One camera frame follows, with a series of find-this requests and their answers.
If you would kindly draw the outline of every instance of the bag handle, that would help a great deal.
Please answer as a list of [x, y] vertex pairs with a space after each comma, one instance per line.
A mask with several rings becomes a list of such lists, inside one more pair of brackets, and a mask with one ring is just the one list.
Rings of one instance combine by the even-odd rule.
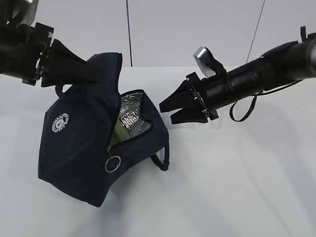
[[163, 160], [163, 163], [161, 162], [161, 160], [158, 158], [158, 156], [156, 154], [151, 156], [151, 159], [152, 159], [153, 163], [156, 166], [158, 166], [162, 171], [167, 171], [169, 169], [169, 165], [170, 165], [169, 158], [170, 158], [169, 142], [164, 147], [164, 160]]

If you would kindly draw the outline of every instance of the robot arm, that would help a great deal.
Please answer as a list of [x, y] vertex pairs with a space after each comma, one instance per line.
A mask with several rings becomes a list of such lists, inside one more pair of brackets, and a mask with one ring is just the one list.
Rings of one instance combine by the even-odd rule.
[[0, 0], [0, 74], [41, 86], [97, 82], [100, 70], [53, 40], [52, 27], [33, 23], [38, 0]]
[[208, 118], [218, 118], [217, 109], [240, 99], [268, 94], [270, 92], [263, 91], [315, 78], [316, 34], [306, 36], [306, 27], [302, 27], [301, 37], [301, 43], [285, 43], [230, 72], [226, 72], [207, 48], [200, 48], [194, 56], [207, 78], [200, 80], [196, 73], [188, 75], [180, 87], [160, 104], [161, 112], [181, 109], [171, 116], [173, 124], [206, 123]]

